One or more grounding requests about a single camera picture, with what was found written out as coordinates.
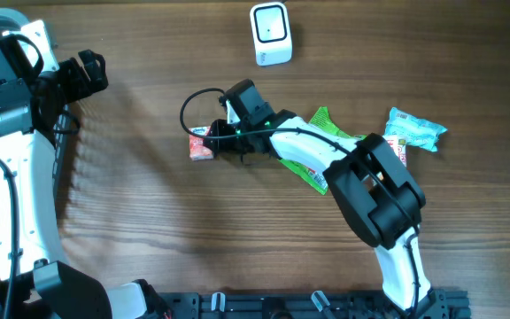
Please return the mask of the green snack bag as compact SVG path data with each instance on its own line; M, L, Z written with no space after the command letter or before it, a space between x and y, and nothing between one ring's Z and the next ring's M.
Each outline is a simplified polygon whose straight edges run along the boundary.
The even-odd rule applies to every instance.
M330 119L329 111L326 106L320 106L314 116L309 120L309 123L324 131L325 133L338 137L349 138L353 141L362 140L366 137L365 135L348 135L343 132ZM299 176L312 188L318 191L321 195L325 195L327 193L328 184L325 181L322 173L317 173L316 171L296 161L280 159L280 162L292 173Z

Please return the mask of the red snack packet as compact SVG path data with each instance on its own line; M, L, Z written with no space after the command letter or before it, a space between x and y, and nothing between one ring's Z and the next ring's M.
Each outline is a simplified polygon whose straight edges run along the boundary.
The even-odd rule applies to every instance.
M209 127L196 127L191 131L194 134L207 136ZM193 161L212 160L214 158L213 151L204 146L204 139L197 136L189 136L189 157Z

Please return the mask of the green instant noodle cup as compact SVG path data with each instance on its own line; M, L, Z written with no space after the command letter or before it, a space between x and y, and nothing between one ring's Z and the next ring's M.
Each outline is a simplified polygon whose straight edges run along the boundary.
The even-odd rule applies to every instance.
M406 139L398 135L384 135L383 138L388 142L391 149L398 156L400 162L407 167Z

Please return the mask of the light blue snack packet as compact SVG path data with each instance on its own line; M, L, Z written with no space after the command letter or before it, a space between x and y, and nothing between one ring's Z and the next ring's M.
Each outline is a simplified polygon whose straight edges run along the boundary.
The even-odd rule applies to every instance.
M429 152L437 151L439 137L448 129L440 124L419 119L392 107L385 125L385 135L401 136L407 145L420 147Z

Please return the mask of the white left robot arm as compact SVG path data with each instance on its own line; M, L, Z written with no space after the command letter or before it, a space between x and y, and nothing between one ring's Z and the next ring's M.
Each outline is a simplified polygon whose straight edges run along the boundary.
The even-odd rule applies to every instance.
M70 266L60 242L53 173L67 104L108 85L105 61L81 51L53 66L0 44L0 318L143 318L139 282L106 289Z

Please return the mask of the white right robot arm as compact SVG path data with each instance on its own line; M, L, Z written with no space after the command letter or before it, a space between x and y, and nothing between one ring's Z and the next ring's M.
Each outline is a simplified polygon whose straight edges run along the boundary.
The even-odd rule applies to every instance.
M401 312L418 315L430 291L418 247L426 199L389 142L375 133L335 136L291 111L276 112L250 79L222 90L219 102L227 117L213 123L207 146L268 154L321 174L346 223L373 247L385 296Z

